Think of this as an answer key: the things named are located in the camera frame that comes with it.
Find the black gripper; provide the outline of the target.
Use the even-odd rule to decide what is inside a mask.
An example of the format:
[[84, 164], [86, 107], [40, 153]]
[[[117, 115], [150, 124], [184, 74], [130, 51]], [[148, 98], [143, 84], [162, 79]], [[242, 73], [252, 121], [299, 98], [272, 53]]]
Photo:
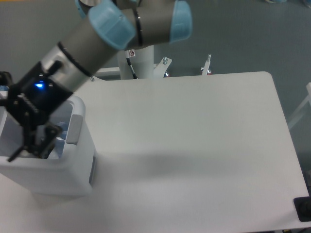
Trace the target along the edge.
[[[0, 105], [22, 127], [23, 133], [22, 145], [9, 156], [8, 162], [15, 160], [24, 150], [37, 158], [47, 158], [48, 151], [62, 133], [60, 126], [46, 123], [50, 115], [73, 94], [52, 80], [52, 75], [62, 66], [60, 61], [55, 61], [44, 70], [42, 63], [38, 62], [15, 84], [9, 72], [0, 72], [0, 85], [8, 88], [8, 96], [0, 100]], [[40, 125], [44, 125], [42, 130], [36, 132], [35, 127]]]

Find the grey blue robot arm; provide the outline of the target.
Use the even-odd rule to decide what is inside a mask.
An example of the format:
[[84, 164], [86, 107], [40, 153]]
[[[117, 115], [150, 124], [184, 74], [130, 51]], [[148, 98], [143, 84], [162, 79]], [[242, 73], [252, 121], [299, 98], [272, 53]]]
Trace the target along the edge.
[[186, 40], [192, 27], [191, 8], [184, 0], [125, 9], [116, 1], [103, 0], [91, 6], [80, 24], [17, 83], [9, 72], [1, 72], [0, 83], [8, 87], [8, 94], [0, 104], [23, 136], [7, 161], [23, 151], [43, 158], [62, 133], [50, 121], [51, 114], [119, 51]]

